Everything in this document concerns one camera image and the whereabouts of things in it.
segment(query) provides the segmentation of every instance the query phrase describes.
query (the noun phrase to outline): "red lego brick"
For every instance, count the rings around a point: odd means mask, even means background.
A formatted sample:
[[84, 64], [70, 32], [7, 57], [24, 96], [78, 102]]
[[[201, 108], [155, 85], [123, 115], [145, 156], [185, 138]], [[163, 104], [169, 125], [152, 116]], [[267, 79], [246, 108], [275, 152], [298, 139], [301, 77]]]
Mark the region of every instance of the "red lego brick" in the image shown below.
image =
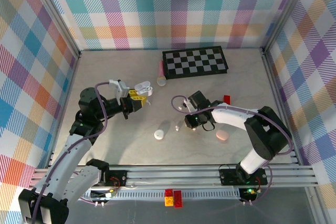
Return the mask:
[[173, 197], [173, 189], [167, 189], [164, 191], [165, 197]]
[[183, 207], [182, 192], [181, 191], [174, 191], [174, 207], [175, 208]]
[[230, 105], [230, 104], [231, 104], [231, 102], [230, 102], [230, 96], [229, 96], [229, 95], [225, 95], [225, 96], [223, 97], [223, 102], [225, 102], [225, 103], [227, 103], [228, 105]]

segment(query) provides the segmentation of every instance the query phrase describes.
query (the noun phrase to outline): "checkerboard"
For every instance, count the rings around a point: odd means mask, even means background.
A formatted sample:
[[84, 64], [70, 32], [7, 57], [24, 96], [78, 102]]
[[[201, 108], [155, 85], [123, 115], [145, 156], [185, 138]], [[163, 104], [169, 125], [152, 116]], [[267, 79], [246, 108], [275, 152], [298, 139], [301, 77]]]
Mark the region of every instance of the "checkerboard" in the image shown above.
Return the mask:
[[162, 55], [167, 79], [226, 73], [228, 69], [221, 46], [164, 51]]

